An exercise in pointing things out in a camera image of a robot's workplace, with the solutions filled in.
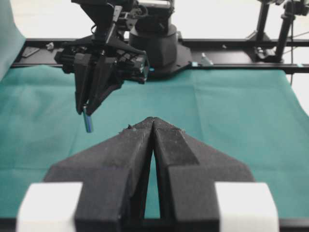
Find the black metal frame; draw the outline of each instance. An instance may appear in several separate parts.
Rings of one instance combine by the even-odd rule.
[[[280,219],[280,232],[308,232],[309,219]],[[0,232],[15,232],[15,218],[0,218]],[[131,221],[123,225],[123,232],[172,232],[173,224],[160,219],[145,219]],[[214,231],[212,227],[205,228],[205,232]]]
[[[74,39],[27,39],[21,53],[13,63],[12,68],[29,67],[34,65],[50,65],[61,68],[62,65],[54,61],[55,53],[60,49],[61,44]],[[275,47],[278,40],[252,41],[246,39],[180,39],[182,45],[192,51],[193,60],[201,63],[201,53],[206,53],[214,64],[204,67],[188,66],[190,69],[249,69],[249,70],[283,70],[286,74],[309,73],[309,64],[283,64],[283,63],[264,63],[260,62],[255,56],[255,47]],[[50,52],[46,45],[53,42],[55,49]],[[289,39],[287,46],[309,47],[309,40]],[[28,58],[21,55],[26,47],[37,47],[40,51]]]

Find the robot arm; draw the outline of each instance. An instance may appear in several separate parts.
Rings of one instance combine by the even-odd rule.
[[[88,36],[63,45],[55,60],[75,74],[77,113],[92,115],[124,80],[143,84],[148,75],[146,52],[124,42],[124,32],[147,14],[135,0],[72,0],[95,23]]]

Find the table surface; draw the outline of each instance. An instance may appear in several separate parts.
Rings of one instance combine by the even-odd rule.
[[[93,134],[75,112],[74,77],[61,69],[10,70],[0,99],[0,217],[16,215],[29,184],[53,163],[148,116],[246,163],[269,184],[280,217],[309,217],[309,118],[282,71],[188,70],[166,81],[125,82],[94,113]],[[159,217],[154,162],[146,216]]]

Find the small blue object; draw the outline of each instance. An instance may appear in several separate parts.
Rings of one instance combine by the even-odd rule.
[[[86,106],[83,107],[83,116],[84,116],[86,132],[92,133],[93,132],[92,119],[91,119],[91,116],[87,115],[87,107]]]

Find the black cylindrical base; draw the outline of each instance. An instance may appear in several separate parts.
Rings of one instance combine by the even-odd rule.
[[[164,35],[137,32],[134,28],[130,32],[129,44],[147,52],[151,67],[164,67],[177,59],[177,28],[171,25]]]

